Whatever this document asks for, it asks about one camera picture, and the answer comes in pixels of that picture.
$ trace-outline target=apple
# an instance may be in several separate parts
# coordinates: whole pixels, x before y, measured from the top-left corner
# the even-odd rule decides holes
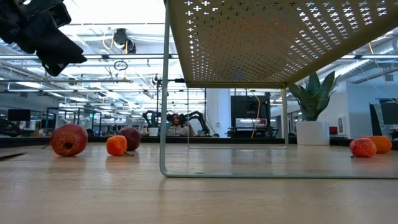
[[[77,124],[64,124],[54,130],[50,145],[59,156],[75,156],[83,152],[87,146],[86,129]]]
[[[135,128],[122,128],[119,135],[127,139],[127,151],[135,151],[141,143],[141,133]]]

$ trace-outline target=red apple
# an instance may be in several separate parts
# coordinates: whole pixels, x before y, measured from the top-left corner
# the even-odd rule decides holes
[[[353,157],[373,157],[377,152],[375,143],[367,138],[352,140],[349,149]]]
[[[122,128],[119,135],[127,139],[127,151],[135,151],[141,143],[141,133],[135,128]]]
[[[88,141],[86,129],[77,124],[64,124],[54,130],[50,145],[60,156],[75,156],[83,152]]]

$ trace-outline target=snake plant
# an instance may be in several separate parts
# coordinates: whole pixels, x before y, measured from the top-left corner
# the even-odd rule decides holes
[[[310,75],[305,88],[298,85],[289,87],[290,92],[300,105],[306,121],[316,121],[319,114],[328,106],[330,96],[334,93],[336,81],[335,72],[327,75],[322,84],[318,75],[314,73]]]

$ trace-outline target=shelf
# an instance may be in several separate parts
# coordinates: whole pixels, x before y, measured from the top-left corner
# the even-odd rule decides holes
[[[285,88],[398,26],[398,0],[169,0],[192,88]]]

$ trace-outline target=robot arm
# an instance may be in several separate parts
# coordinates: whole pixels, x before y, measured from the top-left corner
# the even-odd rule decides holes
[[[160,112],[156,112],[156,111],[146,111],[145,113],[142,114],[142,117],[144,117],[144,119],[147,122],[147,124],[149,125],[149,127],[151,127],[152,123],[148,119],[148,114],[149,113],[151,114],[151,116],[161,116],[161,113]]]
[[[83,50],[58,30],[71,18],[63,0],[0,0],[0,38],[38,56],[44,69],[57,76],[69,63],[83,63]]]
[[[192,112],[190,114],[186,114],[186,115],[180,114],[180,121],[183,123],[187,122],[188,120],[190,121],[192,119],[197,119],[200,123],[203,133],[206,134],[207,136],[210,135],[210,130],[207,127],[207,125],[205,123],[204,116],[201,112],[194,111],[194,112]]]

